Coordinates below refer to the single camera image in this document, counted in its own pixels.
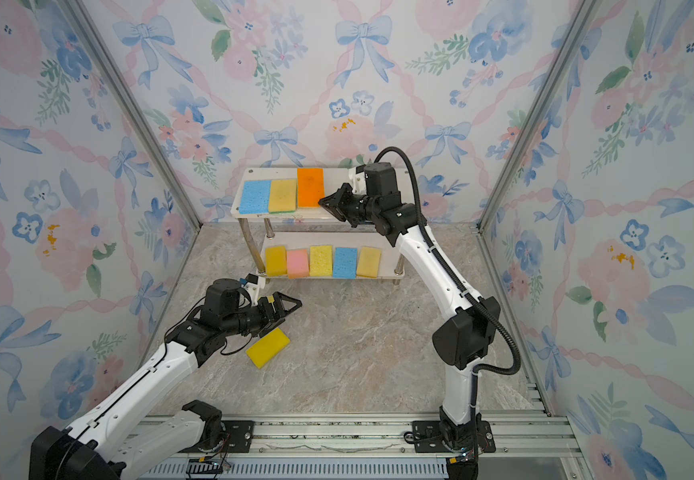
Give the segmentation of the orange sponge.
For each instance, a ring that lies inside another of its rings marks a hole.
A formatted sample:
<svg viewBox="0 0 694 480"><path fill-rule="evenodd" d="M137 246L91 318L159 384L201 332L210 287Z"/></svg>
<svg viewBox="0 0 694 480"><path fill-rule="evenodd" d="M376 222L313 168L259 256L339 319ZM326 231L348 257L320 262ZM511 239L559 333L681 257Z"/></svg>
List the orange sponge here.
<svg viewBox="0 0 694 480"><path fill-rule="evenodd" d="M324 171L321 168L299 168L297 170L298 207L318 208L325 197Z"/></svg>

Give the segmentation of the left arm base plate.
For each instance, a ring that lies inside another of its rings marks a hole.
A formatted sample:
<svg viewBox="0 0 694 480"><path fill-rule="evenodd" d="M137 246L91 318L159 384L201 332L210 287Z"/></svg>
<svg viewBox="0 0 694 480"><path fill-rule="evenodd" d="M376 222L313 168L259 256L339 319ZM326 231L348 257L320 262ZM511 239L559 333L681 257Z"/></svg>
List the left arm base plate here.
<svg viewBox="0 0 694 480"><path fill-rule="evenodd" d="M223 420L207 428L197 444L181 453L249 453L256 423L252 420Z"/></svg>

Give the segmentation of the blue sponge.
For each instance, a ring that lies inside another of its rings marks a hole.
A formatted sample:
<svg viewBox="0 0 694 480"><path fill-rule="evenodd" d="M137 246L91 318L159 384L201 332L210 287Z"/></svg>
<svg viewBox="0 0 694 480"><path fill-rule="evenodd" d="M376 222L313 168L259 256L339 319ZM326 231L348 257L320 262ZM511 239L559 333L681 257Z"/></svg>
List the blue sponge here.
<svg viewBox="0 0 694 480"><path fill-rule="evenodd" d="M358 250L356 248L337 247L334 254L333 277L337 279L355 279L357 277Z"/></svg>
<svg viewBox="0 0 694 480"><path fill-rule="evenodd" d="M239 213L260 215L269 213L271 180L250 180L243 185Z"/></svg>

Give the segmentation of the tan yellow sponge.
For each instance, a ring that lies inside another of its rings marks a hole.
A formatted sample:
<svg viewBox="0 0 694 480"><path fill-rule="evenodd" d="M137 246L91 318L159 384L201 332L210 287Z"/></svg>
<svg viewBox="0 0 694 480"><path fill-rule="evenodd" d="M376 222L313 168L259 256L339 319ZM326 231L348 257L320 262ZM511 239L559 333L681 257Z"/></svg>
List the tan yellow sponge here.
<svg viewBox="0 0 694 480"><path fill-rule="evenodd" d="M297 210L297 180L276 179L271 182L268 212L291 213Z"/></svg>

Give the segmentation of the small tan sponge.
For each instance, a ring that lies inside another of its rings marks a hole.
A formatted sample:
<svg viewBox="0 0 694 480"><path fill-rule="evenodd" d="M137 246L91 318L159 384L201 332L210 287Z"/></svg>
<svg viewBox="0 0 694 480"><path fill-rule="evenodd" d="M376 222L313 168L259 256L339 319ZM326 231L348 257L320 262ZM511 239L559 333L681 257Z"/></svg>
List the small tan sponge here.
<svg viewBox="0 0 694 480"><path fill-rule="evenodd" d="M362 247L359 252L356 276L376 279L381 268L382 250L375 247Z"/></svg>

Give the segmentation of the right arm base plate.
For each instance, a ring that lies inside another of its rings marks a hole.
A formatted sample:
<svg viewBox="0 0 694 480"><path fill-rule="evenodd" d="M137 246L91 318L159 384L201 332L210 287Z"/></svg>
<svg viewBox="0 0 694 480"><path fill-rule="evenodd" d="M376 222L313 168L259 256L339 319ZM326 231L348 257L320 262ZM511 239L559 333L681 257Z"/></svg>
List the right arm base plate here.
<svg viewBox="0 0 694 480"><path fill-rule="evenodd" d="M485 420L461 426L443 420L417 420L412 422L411 430L403 434L403 439L417 453L464 454L475 449L481 454L497 450L491 425Z"/></svg>

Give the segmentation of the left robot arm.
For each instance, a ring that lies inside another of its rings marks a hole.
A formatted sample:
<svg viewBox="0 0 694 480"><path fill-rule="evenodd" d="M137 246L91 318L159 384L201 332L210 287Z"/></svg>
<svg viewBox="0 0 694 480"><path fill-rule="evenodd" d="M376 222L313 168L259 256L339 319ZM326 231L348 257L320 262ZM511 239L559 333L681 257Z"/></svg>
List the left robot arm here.
<svg viewBox="0 0 694 480"><path fill-rule="evenodd" d="M133 430L150 411L214 355L228 355L234 336L262 341L301 309L301 300L274 292L264 280L218 279L164 335L163 344L117 390L63 429L48 427L33 441L31 479L137 479L185 449L229 452L232 435L222 411L193 400L144 434Z"/></svg>

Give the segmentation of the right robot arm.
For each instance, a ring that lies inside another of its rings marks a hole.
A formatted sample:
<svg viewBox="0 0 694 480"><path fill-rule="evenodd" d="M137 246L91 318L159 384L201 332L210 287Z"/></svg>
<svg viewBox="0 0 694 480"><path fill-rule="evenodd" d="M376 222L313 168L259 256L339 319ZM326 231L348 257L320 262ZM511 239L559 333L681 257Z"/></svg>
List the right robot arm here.
<svg viewBox="0 0 694 480"><path fill-rule="evenodd" d="M445 365L439 441L452 451L476 450L479 380L493 342L495 299L486 299L449 262L427 224L415 180L408 202L397 172L385 162L356 169L355 178L331 190L319 205L353 227L371 225L420 275L433 295L443 323L433 334L434 349Z"/></svg>

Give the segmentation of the yellow porous sponge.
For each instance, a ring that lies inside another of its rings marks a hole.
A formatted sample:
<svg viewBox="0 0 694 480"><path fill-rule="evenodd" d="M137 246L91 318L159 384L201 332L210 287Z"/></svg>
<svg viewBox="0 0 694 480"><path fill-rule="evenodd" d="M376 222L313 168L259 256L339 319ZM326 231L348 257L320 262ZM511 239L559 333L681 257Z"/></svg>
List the yellow porous sponge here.
<svg viewBox="0 0 694 480"><path fill-rule="evenodd" d="M333 253L331 245L315 245L310 248L310 276L333 276Z"/></svg>

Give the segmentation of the pink sponge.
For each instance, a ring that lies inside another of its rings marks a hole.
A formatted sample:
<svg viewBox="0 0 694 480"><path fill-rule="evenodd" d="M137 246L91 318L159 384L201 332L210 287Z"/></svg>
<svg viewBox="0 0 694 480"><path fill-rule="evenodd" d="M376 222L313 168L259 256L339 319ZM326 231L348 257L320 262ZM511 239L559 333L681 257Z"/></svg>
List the pink sponge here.
<svg viewBox="0 0 694 480"><path fill-rule="evenodd" d="M309 254L307 249L288 250L287 276L289 279L306 278L310 276Z"/></svg>

